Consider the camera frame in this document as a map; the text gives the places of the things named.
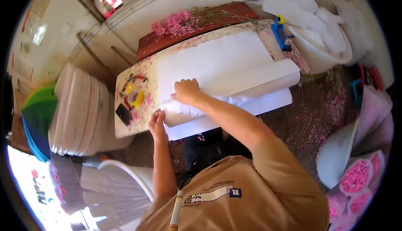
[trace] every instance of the black phone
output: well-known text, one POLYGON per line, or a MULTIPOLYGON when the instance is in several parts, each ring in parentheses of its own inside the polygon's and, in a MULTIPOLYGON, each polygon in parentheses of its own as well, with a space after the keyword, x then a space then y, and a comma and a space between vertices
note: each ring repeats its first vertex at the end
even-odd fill
POLYGON ((124 105, 122 103, 118 106, 118 108, 116 110, 116 114, 123 121, 123 123, 127 126, 130 124, 130 121, 133 119, 133 116, 131 116, 131 113, 127 110, 126 107, 124 107, 124 105))

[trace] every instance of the hand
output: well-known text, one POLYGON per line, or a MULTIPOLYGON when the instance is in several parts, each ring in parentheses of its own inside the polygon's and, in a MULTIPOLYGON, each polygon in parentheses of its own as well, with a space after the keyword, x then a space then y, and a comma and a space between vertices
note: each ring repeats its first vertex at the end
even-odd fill
POLYGON ((149 131, 153 136, 153 142, 166 142, 168 143, 168 134, 166 134, 165 127, 163 126, 163 121, 165 120, 165 113, 157 109, 151 116, 151 120, 148 124, 149 131))
POLYGON ((174 83, 174 90, 171 98, 179 101, 180 103, 192 105, 197 98, 202 94, 200 87, 198 85, 197 79, 192 80, 182 79, 180 82, 174 83))

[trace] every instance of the person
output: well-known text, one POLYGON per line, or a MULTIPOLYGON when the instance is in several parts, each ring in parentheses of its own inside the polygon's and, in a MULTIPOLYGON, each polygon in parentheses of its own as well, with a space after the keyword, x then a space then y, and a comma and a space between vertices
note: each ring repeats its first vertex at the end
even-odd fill
MULTIPOLYGON (((269 127, 243 109, 203 93, 196 79, 176 82, 174 89, 172 98, 203 111, 235 138, 224 145, 227 140, 216 141, 215 131, 214 143, 207 144, 210 136, 204 133, 201 140, 199 135, 186 140, 191 180, 180 188, 179 230, 327 230, 325 195, 269 127)), ((138 231, 170 228, 178 187, 164 118, 157 110, 149 122, 155 200, 143 213, 138 231)))

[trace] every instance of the tan t-shirt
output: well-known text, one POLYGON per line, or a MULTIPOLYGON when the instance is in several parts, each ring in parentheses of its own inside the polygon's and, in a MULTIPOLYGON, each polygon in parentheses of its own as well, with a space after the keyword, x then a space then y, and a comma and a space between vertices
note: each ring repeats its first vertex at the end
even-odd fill
MULTIPOLYGON (((138 231, 169 230, 176 196, 158 198, 138 231)), ((266 140, 253 160, 229 156, 183 188, 178 230, 306 230, 328 228, 328 201, 279 139, 266 140)))

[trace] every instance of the concrete floor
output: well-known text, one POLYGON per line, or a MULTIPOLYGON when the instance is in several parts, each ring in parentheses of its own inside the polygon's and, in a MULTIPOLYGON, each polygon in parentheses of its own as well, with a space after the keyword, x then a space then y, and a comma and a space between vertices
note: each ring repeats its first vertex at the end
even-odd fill
MULTIPOLYGON (((259 115, 288 146, 320 188, 316 158, 319 148, 334 131, 356 119, 359 108, 353 105, 348 71, 342 66, 291 87, 293 103, 259 115)), ((170 141, 169 151, 175 173, 186 171, 185 141, 170 141)), ((107 153, 128 165, 153 166, 153 139, 150 132, 138 134, 127 148, 107 153)))

